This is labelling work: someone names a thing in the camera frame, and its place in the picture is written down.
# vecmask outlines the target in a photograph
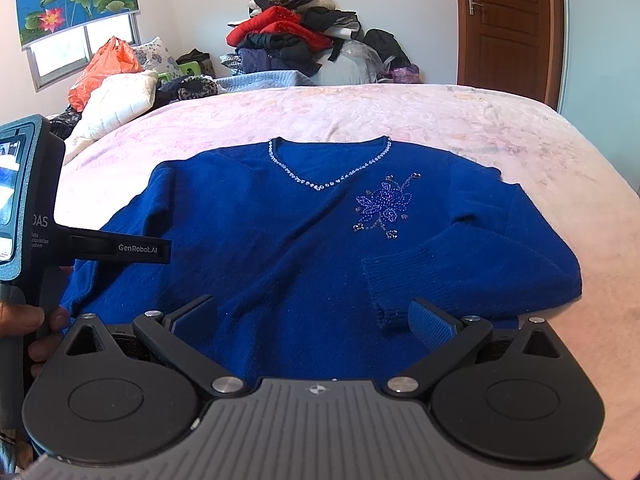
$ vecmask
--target beaded flower embellishment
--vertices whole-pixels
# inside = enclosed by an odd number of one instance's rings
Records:
[[[357,196],[356,200],[360,206],[356,208],[356,213],[360,214],[360,221],[353,226],[354,232],[380,227],[389,240],[398,238],[398,231],[387,229],[387,223],[393,224],[399,218],[402,220],[409,218],[404,212],[412,197],[405,190],[412,180],[420,177],[420,173],[412,173],[402,184],[399,184],[394,180],[393,175],[389,175],[378,190],[368,190],[365,196]]]

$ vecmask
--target sweater cuff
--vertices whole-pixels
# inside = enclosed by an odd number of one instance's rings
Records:
[[[451,298],[426,245],[402,253],[366,258],[362,268],[380,330],[407,330],[409,305],[420,297],[447,311]]]

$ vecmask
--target blue sweater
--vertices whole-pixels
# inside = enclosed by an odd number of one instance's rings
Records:
[[[293,178],[267,143],[162,163],[104,230],[171,239],[171,264],[77,262],[63,304],[122,323],[210,294],[176,333],[249,381],[384,380],[426,353],[414,297],[501,322],[580,295],[574,254],[520,186],[405,142],[375,160],[387,142],[275,139]]]

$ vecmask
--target rhinestone neckline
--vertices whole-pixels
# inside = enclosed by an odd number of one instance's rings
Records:
[[[382,157],[384,157],[389,152],[390,149],[391,149],[391,139],[387,137],[386,147],[378,156],[375,156],[370,161],[365,162],[362,166],[356,168],[355,170],[351,170],[349,173],[346,173],[340,178],[336,178],[335,180],[332,180],[327,184],[314,184],[313,182],[309,182],[304,178],[300,178],[295,173],[293,173],[284,163],[280,162],[276,158],[275,154],[273,153],[273,139],[269,140],[269,158],[271,159],[271,161],[274,164],[280,166],[285,171],[285,173],[287,173],[294,181],[296,181],[299,184],[302,184],[303,186],[309,186],[312,189],[315,189],[316,191],[322,191],[323,189],[331,188],[332,186],[336,186],[337,184],[340,184],[343,180],[349,178],[350,176],[355,175],[359,171],[362,171],[365,168],[368,168],[369,166],[371,166],[372,164],[375,164],[376,162],[378,162]]]

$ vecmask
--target triangular cutout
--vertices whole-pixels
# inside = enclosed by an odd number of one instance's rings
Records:
[[[554,347],[553,343],[549,341],[542,330],[534,330],[529,338],[529,342],[524,349],[524,353],[527,355],[537,355],[540,357],[549,357],[552,359],[558,359],[560,354]]]
[[[97,333],[91,326],[82,327],[71,346],[66,351],[67,355],[85,355],[102,352],[103,348]]]

